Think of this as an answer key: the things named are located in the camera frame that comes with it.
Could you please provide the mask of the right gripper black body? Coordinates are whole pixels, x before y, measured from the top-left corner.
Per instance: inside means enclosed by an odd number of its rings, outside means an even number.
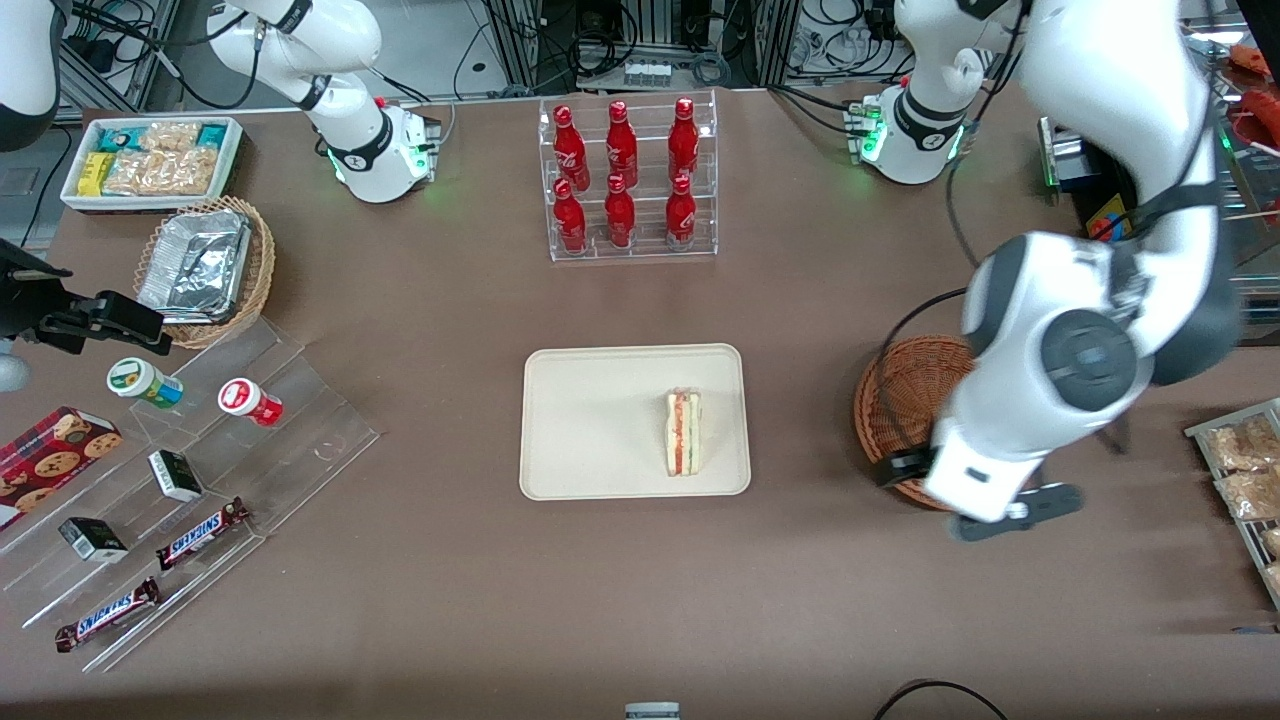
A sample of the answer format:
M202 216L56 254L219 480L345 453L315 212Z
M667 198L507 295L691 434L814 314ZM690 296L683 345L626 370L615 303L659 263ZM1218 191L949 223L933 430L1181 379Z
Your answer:
M41 331L45 316L70 307L70 295L63 286L73 272L52 266L24 249L1 241L1 337L23 338L31 343L72 346L68 334Z

